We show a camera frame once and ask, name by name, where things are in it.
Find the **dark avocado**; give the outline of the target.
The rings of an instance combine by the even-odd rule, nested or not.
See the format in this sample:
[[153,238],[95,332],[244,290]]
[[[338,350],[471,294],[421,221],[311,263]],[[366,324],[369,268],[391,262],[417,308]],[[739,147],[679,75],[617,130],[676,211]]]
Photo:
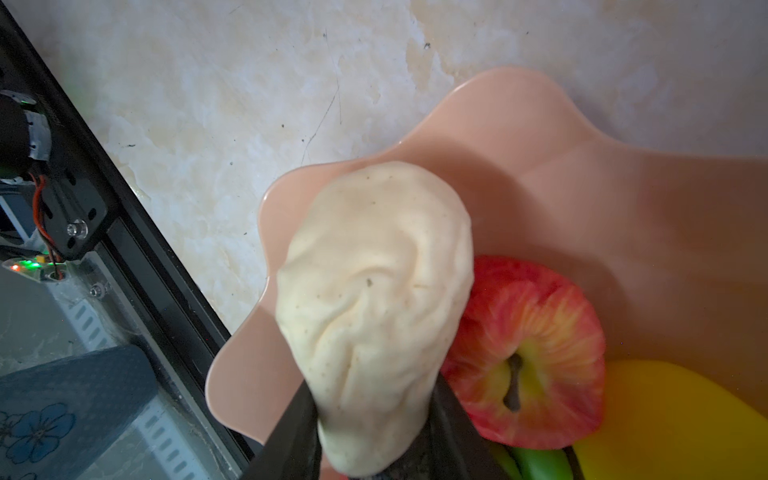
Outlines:
[[371,480],[437,480],[440,478],[438,461],[441,459],[440,440],[432,422],[427,421],[403,455],[383,471],[365,476]]

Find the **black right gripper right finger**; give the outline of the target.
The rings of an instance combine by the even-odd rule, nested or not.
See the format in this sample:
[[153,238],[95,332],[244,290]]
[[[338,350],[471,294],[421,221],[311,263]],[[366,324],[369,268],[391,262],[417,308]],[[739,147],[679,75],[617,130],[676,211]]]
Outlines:
[[430,399],[428,432],[432,479],[509,479],[442,375]]

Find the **large yellow lemon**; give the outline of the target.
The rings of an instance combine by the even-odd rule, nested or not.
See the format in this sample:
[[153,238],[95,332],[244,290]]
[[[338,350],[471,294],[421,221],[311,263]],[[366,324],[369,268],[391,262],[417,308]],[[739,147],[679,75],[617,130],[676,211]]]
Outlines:
[[606,366],[600,428],[573,446],[587,479],[764,479],[767,420],[706,377],[661,361]]

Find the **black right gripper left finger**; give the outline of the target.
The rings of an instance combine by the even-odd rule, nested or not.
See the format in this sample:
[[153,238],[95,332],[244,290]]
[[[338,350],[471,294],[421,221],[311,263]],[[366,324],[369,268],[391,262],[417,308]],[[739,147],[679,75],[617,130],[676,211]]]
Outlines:
[[318,412],[306,382],[297,389],[261,451],[251,460],[241,480],[317,480],[322,447]]

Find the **cream white pear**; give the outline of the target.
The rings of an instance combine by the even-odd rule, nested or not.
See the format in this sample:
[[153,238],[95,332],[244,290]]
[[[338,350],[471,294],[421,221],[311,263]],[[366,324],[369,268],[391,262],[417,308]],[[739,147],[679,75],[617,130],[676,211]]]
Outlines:
[[276,276],[275,317],[337,472],[384,471],[424,427],[473,258],[462,200],[422,167],[369,166],[313,200]]

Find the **red apple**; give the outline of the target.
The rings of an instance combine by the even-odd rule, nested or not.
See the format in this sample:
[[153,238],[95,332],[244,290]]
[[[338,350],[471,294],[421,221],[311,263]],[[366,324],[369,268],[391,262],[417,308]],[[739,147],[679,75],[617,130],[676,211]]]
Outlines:
[[533,262],[483,255],[441,373],[485,439],[560,449],[602,423],[605,350],[576,284]]

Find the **dark purple mangosteen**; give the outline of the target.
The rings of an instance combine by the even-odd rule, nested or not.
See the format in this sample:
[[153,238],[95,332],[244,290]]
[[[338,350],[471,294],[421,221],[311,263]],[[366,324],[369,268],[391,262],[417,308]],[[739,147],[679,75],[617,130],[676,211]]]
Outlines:
[[568,449],[532,450],[489,443],[491,455],[509,479],[583,479],[578,462]]

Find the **pink scalloped fruit bowl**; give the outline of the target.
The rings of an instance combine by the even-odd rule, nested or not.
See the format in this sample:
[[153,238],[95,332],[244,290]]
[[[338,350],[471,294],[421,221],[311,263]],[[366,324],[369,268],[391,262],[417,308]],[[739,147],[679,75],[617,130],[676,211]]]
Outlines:
[[276,322],[276,276],[318,193],[387,162],[448,183],[476,257],[547,267],[591,303],[611,361],[698,373],[767,420],[767,162],[624,145],[545,76],[500,68],[459,87],[396,146],[305,166],[259,211],[267,283],[217,354],[205,394],[223,425],[264,444],[306,382]]

